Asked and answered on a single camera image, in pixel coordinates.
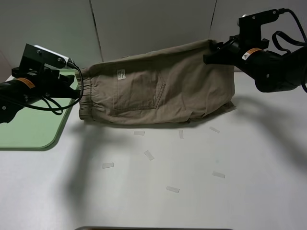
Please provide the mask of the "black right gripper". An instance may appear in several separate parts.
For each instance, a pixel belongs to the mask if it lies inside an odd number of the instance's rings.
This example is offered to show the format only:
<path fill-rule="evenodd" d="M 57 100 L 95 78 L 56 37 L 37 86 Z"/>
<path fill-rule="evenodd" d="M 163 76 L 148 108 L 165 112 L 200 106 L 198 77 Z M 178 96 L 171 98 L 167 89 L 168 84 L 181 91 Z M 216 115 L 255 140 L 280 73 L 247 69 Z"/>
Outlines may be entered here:
<path fill-rule="evenodd" d="M 234 35 L 227 42 L 210 40 L 209 48 L 212 52 L 228 50 L 229 53 L 213 53 L 203 55 L 205 64 L 234 65 L 238 69 L 247 69 L 247 60 L 252 52 L 267 49 L 269 40 L 261 35 Z"/>

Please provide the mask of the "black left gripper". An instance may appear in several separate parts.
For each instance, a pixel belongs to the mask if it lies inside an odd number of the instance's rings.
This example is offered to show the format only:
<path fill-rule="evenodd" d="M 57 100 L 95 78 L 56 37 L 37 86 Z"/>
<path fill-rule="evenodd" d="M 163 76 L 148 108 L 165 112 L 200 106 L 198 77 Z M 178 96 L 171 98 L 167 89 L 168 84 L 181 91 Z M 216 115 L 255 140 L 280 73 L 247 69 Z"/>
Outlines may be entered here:
<path fill-rule="evenodd" d="M 14 80 L 11 85 L 11 98 L 18 101 L 38 101 L 42 97 L 78 99 L 80 90 L 72 88 L 60 88 L 59 80 L 72 86 L 74 75 L 62 75 L 58 70 L 44 69 L 42 72 L 36 70 L 12 69 Z"/>

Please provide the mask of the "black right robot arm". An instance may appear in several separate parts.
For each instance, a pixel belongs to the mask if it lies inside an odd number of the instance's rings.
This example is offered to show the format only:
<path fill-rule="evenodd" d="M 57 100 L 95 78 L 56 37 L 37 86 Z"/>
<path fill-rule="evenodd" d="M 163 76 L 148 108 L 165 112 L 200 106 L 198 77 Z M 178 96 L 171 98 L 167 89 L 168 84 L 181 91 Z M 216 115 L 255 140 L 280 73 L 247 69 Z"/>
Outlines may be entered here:
<path fill-rule="evenodd" d="M 205 64 L 235 66 L 250 76 L 260 92 L 290 91 L 306 87 L 307 47 L 284 55 L 266 51 L 269 41 L 244 41 L 238 35 L 226 43 L 210 42 L 211 53 L 203 56 Z"/>

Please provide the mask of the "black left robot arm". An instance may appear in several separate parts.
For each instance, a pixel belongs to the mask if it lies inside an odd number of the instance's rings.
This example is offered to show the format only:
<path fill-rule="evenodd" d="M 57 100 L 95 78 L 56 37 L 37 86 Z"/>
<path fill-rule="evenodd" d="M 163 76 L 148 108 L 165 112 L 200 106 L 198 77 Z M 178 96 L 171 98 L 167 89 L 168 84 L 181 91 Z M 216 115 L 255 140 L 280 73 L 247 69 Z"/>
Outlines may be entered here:
<path fill-rule="evenodd" d="M 74 75 L 62 75 L 59 70 L 44 68 L 22 71 L 12 69 L 13 79 L 0 84 L 0 122 L 11 122 L 24 109 L 61 115 L 82 97 L 83 86 L 73 89 Z"/>

